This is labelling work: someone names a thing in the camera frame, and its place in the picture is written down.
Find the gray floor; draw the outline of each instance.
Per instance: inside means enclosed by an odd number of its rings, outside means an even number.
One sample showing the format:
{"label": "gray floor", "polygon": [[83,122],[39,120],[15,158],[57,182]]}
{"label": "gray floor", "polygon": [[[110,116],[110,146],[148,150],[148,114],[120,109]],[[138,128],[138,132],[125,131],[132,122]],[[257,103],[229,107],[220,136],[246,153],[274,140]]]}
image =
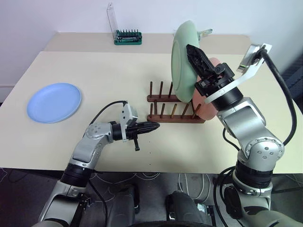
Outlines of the gray floor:
{"label": "gray floor", "polygon": [[[11,183],[8,175],[11,169],[0,169],[0,223],[2,227],[30,227],[37,222],[38,216],[45,201],[47,200],[55,180],[52,178],[28,174],[22,180]],[[10,176],[12,181],[24,176],[25,173],[14,170]],[[133,176],[133,173],[106,173],[98,174],[98,177],[110,182],[119,182]],[[105,200],[110,200],[118,192],[119,186],[101,181],[97,176],[92,179],[96,188],[103,195]],[[216,175],[209,175],[212,180]],[[202,187],[202,175],[187,174],[189,194],[196,197]],[[141,211],[136,215],[136,222],[165,220],[166,211],[164,206],[165,197],[178,189],[178,174],[160,174],[154,180],[142,180],[138,177],[132,178],[126,183],[136,183],[140,188]],[[181,175],[181,185],[185,188],[184,175]],[[275,190],[297,187],[297,183],[285,176],[273,178]],[[201,200],[207,197],[209,188],[208,179],[205,175],[205,187]],[[92,204],[86,209],[82,218],[81,226],[102,227],[104,222],[103,205],[98,202],[98,198],[90,187],[88,194],[92,197]],[[107,202],[110,209],[112,201]],[[212,192],[204,202],[206,205],[213,205]],[[223,211],[229,226],[237,227],[239,224],[231,219],[224,211],[224,206],[219,199],[219,206]],[[286,192],[272,195],[272,209],[280,211],[295,220],[303,222],[303,192]],[[202,214],[206,223],[210,224],[210,219]],[[222,226],[217,218],[217,226]]]}

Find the white table surface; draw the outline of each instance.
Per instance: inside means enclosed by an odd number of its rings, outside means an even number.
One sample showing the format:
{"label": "white table surface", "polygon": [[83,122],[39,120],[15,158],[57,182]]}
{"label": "white table surface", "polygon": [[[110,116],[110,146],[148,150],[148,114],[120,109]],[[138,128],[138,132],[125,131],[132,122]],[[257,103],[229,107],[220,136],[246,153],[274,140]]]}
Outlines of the white table surface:
{"label": "white table surface", "polygon": [[[228,63],[234,72],[243,57],[215,56]],[[40,52],[0,107],[0,166],[64,170],[88,123],[101,108],[112,101],[126,99],[137,109],[138,121],[145,121],[150,108],[146,101],[149,82],[153,81],[154,92],[157,92],[161,80],[165,94],[171,82],[170,54]],[[72,83],[81,90],[82,103],[78,111],[58,123],[32,121],[26,114],[30,97],[56,82]],[[284,140],[291,128],[290,113],[267,66],[264,64],[254,78],[239,88],[256,103],[267,120],[268,129]],[[176,114],[182,112],[184,105],[178,104]],[[172,106],[166,105],[166,111],[171,112]],[[277,162],[275,173],[303,172],[303,121],[295,107],[297,132]],[[118,121],[120,110],[120,105],[110,107],[98,120]],[[219,173],[235,165],[237,160],[237,151],[223,140],[222,130],[216,118],[204,124],[161,123],[157,130],[139,135],[140,151],[134,150],[132,141],[117,141],[106,146],[96,169]]]}

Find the plate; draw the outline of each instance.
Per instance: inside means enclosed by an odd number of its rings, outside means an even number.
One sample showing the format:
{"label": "plate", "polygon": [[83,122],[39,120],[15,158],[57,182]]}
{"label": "plate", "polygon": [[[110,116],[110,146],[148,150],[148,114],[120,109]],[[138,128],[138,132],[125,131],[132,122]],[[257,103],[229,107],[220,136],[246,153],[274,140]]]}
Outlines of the plate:
{"label": "plate", "polygon": [[27,115],[35,122],[55,123],[72,116],[81,103],[80,90],[68,83],[48,85],[37,91],[27,104]]}
{"label": "plate", "polygon": [[199,39],[194,23],[189,20],[177,29],[171,52],[171,77],[177,98],[188,103],[195,90],[197,74],[188,59],[186,45],[199,47]]}

